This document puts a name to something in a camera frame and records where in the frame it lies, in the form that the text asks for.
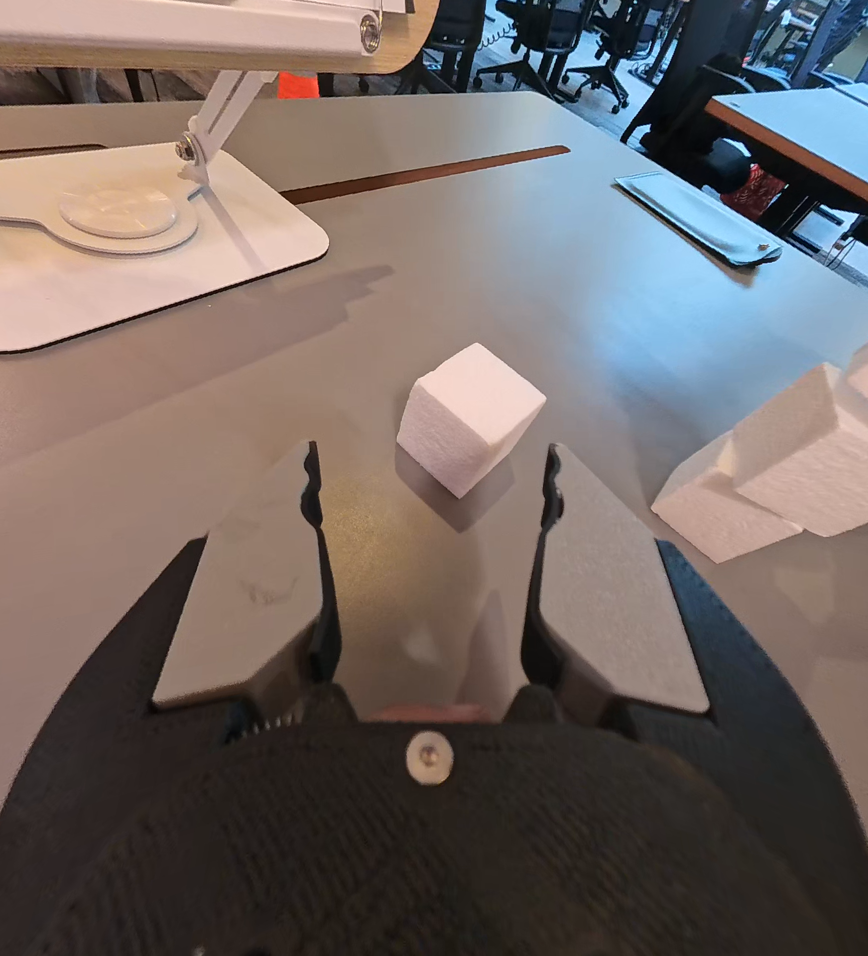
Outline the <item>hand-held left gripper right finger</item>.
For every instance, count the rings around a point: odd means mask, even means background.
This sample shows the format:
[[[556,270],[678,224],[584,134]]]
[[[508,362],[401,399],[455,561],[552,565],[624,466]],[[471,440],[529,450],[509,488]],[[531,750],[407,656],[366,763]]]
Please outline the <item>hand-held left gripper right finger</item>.
[[[547,449],[523,672],[571,721],[628,704],[704,716],[710,701],[655,535],[567,446]]]

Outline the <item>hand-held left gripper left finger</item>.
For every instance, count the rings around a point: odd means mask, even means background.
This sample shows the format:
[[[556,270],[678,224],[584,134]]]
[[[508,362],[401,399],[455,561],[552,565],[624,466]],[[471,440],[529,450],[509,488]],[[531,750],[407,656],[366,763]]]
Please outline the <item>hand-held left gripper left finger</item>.
[[[318,447],[303,441],[206,535],[153,692],[160,710],[220,700],[298,711],[340,658]]]

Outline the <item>white wooden document stand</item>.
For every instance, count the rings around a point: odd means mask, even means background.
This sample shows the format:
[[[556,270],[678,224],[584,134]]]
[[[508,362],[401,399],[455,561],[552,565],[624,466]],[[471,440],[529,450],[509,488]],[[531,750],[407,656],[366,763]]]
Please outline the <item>white wooden document stand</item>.
[[[224,150],[285,73],[390,74],[438,2],[0,2],[0,66],[219,68],[154,144],[0,159],[0,354],[323,257],[323,229]]]

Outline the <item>grey flat pouch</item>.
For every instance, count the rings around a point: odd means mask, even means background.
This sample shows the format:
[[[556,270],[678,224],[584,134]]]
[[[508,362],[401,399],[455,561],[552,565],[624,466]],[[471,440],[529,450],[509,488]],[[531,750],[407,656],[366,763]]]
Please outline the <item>grey flat pouch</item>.
[[[733,268],[755,268],[783,254],[774,235],[667,171],[618,177],[614,185]]]

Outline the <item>red patterned bag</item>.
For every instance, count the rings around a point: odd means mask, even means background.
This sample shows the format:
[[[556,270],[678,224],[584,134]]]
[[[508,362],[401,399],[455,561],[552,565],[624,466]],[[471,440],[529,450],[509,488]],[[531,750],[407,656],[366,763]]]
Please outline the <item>red patterned bag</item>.
[[[751,222],[758,222],[785,187],[785,182],[754,162],[746,182],[733,192],[721,194],[720,199],[727,208]]]

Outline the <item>wood-edged background desk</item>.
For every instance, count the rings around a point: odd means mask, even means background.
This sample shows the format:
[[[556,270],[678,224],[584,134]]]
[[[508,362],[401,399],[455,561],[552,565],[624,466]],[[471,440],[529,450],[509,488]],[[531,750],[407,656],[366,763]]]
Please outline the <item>wood-edged background desk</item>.
[[[773,174],[795,170],[868,204],[868,105],[831,89],[732,94],[705,113]]]

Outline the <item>black office chair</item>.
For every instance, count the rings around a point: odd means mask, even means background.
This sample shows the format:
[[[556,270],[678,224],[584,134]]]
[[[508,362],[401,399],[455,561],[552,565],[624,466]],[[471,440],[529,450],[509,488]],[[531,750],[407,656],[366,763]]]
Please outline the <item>black office chair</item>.
[[[427,40],[411,63],[400,72],[395,95],[466,93],[473,61],[483,39],[487,1],[440,1]],[[442,54],[440,70],[424,65],[425,52]]]
[[[621,142],[645,126],[638,149],[680,179],[717,195],[744,186],[751,159],[727,140],[727,126],[706,105],[714,97],[753,92],[741,70],[765,6],[764,1],[688,2],[669,67]]]
[[[567,82],[571,74],[584,76],[577,89],[567,93],[566,102],[579,102],[586,88],[592,91],[607,88],[616,100],[612,108],[614,114],[628,107],[629,93],[618,79],[617,68],[622,60],[632,58],[635,53],[649,9],[649,1],[619,1],[616,10],[608,15],[605,3],[595,2],[589,25],[599,34],[596,59],[604,57],[606,61],[595,66],[572,67],[564,72],[563,82]]]
[[[594,2],[591,1],[498,1],[499,13],[507,16],[515,27],[515,46],[523,50],[523,57],[511,63],[477,70],[472,87],[483,87],[483,74],[493,74],[495,81],[504,75],[515,78],[514,90],[526,84],[547,98],[560,102],[555,86],[557,80],[547,80],[530,65],[530,55],[542,55],[545,69],[558,57],[568,57],[577,47],[589,19]]]

